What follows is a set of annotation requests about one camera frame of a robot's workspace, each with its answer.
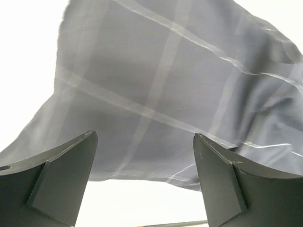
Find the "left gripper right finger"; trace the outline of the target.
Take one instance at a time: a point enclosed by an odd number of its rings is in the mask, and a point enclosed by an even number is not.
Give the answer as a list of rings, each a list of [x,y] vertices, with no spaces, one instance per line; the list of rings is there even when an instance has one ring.
[[[302,227],[303,178],[223,148],[202,134],[193,149],[210,227]]]

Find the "dark grey checked pillowcase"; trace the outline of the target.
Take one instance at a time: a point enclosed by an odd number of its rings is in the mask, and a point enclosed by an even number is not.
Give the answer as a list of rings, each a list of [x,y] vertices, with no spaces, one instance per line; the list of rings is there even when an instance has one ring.
[[[98,135],[91,181],[199,191],[201,133],[259,164],[303,173],[303,56],[232,0],[72,0],[54,93],[3,165]]]

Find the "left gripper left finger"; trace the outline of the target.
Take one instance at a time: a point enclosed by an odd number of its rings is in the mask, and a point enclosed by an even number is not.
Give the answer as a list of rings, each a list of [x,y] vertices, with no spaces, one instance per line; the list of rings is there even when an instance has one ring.
[[[88,131],[0,167],[1,227],[73,227],[98,145]]]

